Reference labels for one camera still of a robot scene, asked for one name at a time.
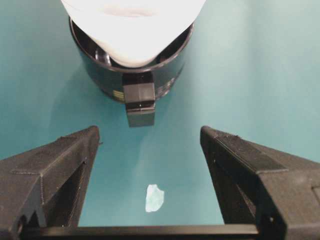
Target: teal surface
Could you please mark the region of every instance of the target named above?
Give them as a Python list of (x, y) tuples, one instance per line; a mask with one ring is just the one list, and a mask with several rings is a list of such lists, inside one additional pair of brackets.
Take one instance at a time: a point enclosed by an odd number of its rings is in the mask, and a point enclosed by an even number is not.
[[(319, 23), (319, 0), (208, 0), (155, 125), (130, 129), (86, 74), (60, 1), (2, 1), (0, 159), (97, 125), (82, 226), (221, 224), (201, 126), (320, 161)], [(154, 213), (149, 184), (165, 191)]]

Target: black cup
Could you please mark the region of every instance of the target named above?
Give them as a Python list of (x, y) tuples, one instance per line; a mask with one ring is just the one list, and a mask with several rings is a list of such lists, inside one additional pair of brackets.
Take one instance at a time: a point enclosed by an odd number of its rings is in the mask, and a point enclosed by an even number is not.
[(192, 24), (147, 66), (128, 68), (117, 64), (71, 19), (70, 30), (92, 80), (110, 98), (124, 103), (130, 127), (155, 121), (156, 100), (172, 88), (184, 68)]

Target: cup handle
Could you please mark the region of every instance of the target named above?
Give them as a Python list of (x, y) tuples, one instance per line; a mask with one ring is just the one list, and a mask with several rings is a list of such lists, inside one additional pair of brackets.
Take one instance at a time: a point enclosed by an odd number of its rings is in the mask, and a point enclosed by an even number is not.
[(154, 125), (156, 96), (152, 72), (124, 73), (122, 86), (129, 127)]

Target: cup rim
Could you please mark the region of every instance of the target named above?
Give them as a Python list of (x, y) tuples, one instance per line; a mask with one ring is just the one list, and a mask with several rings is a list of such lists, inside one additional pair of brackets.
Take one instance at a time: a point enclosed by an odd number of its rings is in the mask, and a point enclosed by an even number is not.
[(117, 67), (117, 66), (109, 66), (109, 65), (105, 65), (103, 63), (101, 63), (100, 61), (96, 60), (95, 58), (93, 58), (80, 44), (77, 35), (75, 33), (75, 29), (74, 29), (74, 25), (76, 23), (73, 22), (73, 20), (71, 19), (71, 17), (69, 17), (69, 27), (72, 33), (72, 37), (73, 40), (75, 41), (75, 43), (77, 44), (77, 46), (81, 49), (81, 51), (88, 57), (90, 58), (92, 61), (94, 61), (96, 64), (100, 65), (101, 67), (114, 71), (114, 72), (120, 72), (120, 73), (145, 73), (145, 72), (151, 72), (153, 70), (162, 68), (163, 66), (167, 65), (168, 63), (170, 63), (171, 61), (173, 61), (182, 51), (183, 49), (187, 46), (188, 42), (190, 41), (190, 38), (193, 34), (194, 28), (195, 28), (195, 24), (194, 22), (187, 28), (189, 29), (188, 35), (186, 37), (186, 39), (184, 40), (183, 44), (179, 47), (179, 49), (172, 54), (169, 58), (167, 58), (166, 60), (151, 65), (151, 66), (143, 66), (143, 67), (138, 67), (138, 68), (122, 68), (122, 67)]

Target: white object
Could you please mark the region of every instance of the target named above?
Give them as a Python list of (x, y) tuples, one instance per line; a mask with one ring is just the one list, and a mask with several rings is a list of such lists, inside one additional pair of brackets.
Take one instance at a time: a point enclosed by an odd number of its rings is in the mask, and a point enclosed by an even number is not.
[(157, 184), (150, 184), (146, 190), (145, 211), (147, 213), (158, 211), (165, 201), (165, 192)]
[(118, 64), (152, 62), (197, 18), (206, 0), (61, 0), (71, 19)]

